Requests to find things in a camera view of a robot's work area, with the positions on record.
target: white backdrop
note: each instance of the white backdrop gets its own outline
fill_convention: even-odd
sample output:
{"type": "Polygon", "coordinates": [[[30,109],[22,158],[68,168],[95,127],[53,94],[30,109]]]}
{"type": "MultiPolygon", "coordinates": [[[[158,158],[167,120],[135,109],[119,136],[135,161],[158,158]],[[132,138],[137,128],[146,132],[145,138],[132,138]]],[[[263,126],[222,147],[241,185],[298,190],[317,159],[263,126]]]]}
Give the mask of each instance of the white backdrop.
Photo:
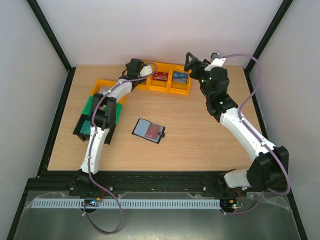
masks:
{"type": "MultiPolygon", "coordinates": [[[[72,66],[253,54],[282,0],[38,0],[72,66]]],[[[228,65],[247,65],[245,58],[228,65]]]]}
{"type": "Polygon", "coordinates": [[[67,71],[27,1],[0,4],[0,239],[39,167],[67,71]]]}
{"type": "MultiPolygon", "coordinates": [[[[292,191],[309,240],[320,235],[320,2],[293,1],[261,55],[258,99],[269,138],[289,151],[292,191]]],[[[257,81],[258,70],[252,78],[257,81]]]]}

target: metal frame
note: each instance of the metal frame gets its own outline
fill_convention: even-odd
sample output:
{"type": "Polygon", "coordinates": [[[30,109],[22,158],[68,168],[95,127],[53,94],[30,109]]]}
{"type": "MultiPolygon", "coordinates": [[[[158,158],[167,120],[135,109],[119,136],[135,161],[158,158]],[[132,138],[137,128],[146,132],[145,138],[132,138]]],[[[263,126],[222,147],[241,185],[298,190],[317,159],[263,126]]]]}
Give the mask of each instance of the metal frame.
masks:
{"type": "MultiPolygon", "coordinates": [[[[27,181],[26,187],[24,189],[23,195],[21,197],[19,206],[17,208],[13,223],[11,225],[10,232],[7,239],[14,239],[15,233],[19,224],[21,214],[23,212],[27,196],[29,191],[69,191],[67,183],[74,180],[76,171],[48,171],[48,164],[52,154],[52,150],[55,144],[56,136],[59,130],[61,118],[65,109],[69,91],[71,88],[72,80],[76,71],[75,67],[71,67],[66,55],[64,54],[55,34],[53,33],[48,21],[45,18],[40,6],[36,0],[26,0],[32,11],[34,12],[36,18],[38,19],[40,25],[42,26],[44,32],[46,33],[48,39],[50,40],[53,48],[58,54],[61,62],[63,63],[65,69],[68,71],[67,78],[63,87],[63,91],[60,97],[60,101],[53,119],[52,127],[47,139],[47,143],[43,152],[43,156],[40,162],[40,166],[37,172],[37,177],[30,178],[27,181]]],[[[277,13],[275,14],[271,24],[269,25],[267,31],[265,32],[263,38],[261,39],[257,49],[255,50],[253,56],[257,59],[262,54],[266,45],[268,44],[270,38],[275,32],[280,21],[287,12],[289,6],[293,0],[284,0],[279,7],[277,13]]],[[[250,72],[253,69],[255,62],[250,60],[246,68],[244,69],[245,77],[250,92],[253,91],[252,81],[250,79],[250,72]]],[[[258,105],[256,96],[253,96],[254,109],[260,124],[260,128],[264,137],[268,138],[266,127],[263,121],[262,114],[258,105]]],[[[222,172],[211,171],[211,172],[108,172],[100,171],[97,178],[104,183],[107,187],[113,187],[116,193],[123,193],[126,191],[143,191],[143,192],[153,192],[153,191],[171,191],[171,192],[194,192],[202,193],[204,196],[211,197],[216,196],[220,199],[227,199],[233,196],[220,195],[217,196],[217,192],[213,187],[210,187],[212,182],[219,178],[222,172]]],[[[280,184],[277,186],[279,191],[283,191],[286,188],[285,184],[280,184]]],[[[297,205],[292,192],[288,195],[288,200],[290,207],[293,211],[293,216],[298,228],[301,239],[306,240],[307,235],[303,227],[297,205]]]]}

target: gray floor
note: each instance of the gray floor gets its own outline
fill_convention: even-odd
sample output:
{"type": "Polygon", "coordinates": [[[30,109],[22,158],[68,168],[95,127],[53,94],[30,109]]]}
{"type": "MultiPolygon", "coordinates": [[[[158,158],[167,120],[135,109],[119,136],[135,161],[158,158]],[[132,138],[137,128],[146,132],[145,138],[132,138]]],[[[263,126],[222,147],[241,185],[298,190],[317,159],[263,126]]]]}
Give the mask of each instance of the gray floor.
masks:
{"type": "MultiPolygon", "coordinates": [[[[42,194],[33,192],[32,200],[42,194]]],[[[245,198],[249,208],[258,195],[245,198]]],[[[185,193],[129,193],[128,199],[185,199],[185,193]]],[[[101,235],[82,216],[79,209],[25,208],[16,240],[297,240],[299,234],[293,215],[283,197],[266,195],[252,212],[224,216],[219,210],[125,209],[120,232],[101,235]]],[[[119,221],[117,209],[98,209],[91,219],[100,228],[113,230],[119,221]]]]}

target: wooden tabletop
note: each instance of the wooden tabletop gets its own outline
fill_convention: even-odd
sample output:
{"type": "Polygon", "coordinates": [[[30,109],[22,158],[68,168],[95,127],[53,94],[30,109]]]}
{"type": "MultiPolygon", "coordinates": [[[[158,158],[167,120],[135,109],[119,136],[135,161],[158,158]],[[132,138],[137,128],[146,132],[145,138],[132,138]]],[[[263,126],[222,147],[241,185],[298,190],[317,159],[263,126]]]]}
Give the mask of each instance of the wooden tabletop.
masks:
{"type": "MultiPolygon", "coordinates": [[[[241,66],[227,66],[229,95],[239,105],[250,94],[241,66]]],[[[97,79],[116,81],[122,65],[80,65],[72,81],[48,170],[75,171],[84,160],[88,141],[73,135],[97,79]]],[[[252,101],[243,111],[260,129],[252,101]]],[[[100,171],[223,171],[247,168],[250,158],[237,139],[212,116],[199,83],[189,95],[134,89],[128,94],[111,144],[105,144],[100,171]],[[163,125],[159,144],[132,135],[139,118],[163,125]]]]}

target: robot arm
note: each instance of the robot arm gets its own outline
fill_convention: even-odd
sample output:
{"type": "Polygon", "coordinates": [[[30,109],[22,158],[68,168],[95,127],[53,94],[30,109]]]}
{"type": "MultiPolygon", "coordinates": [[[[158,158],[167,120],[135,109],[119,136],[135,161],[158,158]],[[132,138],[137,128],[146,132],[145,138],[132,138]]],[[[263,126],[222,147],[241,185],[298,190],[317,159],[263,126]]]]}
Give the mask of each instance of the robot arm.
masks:
{"type": "Polygon", "coordinates": [[[245,187],[261,192],[285,180],[282,170],[265,145],[278,156],[286,171],[288,171],[289,154],[283,146],[276,147],[263,137],[245,116],[239,117],[238,105],[227,94],[229,79],[227,70],[222,68],[224,62],[225,58],[222,58],[221,53],[213,53],[211,61],[206,59],[200,61],[188,52],[184,71],[191,70],[189,75],[199,81],[209,114],[238,139],[253,162],[249,169],[236,169],[226,173],[223,176],[225,188],[245,187]]]}
{"type": "Polygon", "coordinates": [[[145,77],[152,73],[150,65],[144,66],[140,59],[131,59],[130,63],[126,64],[127,75],[123,75],[118,82],[108,91],[103,93],[95,93],[92,98],[90,109],[90,118],[93,118],[93,113],[99,105],[99,109],[94,116],[94,123],[90,127],[90,138],[88,147],[85,153],[84,160],[81,165],[83,173],[88,174],[88,159],[90,158],[90,172],[96,174],[99,171],[100,156],[105,143],[105,139],[109,134],[112,134],[116,126],[116,108],[117,103],[126,94],[130,93],[139,83],[145,79],[131,82],[130,80],[145,77]]]}

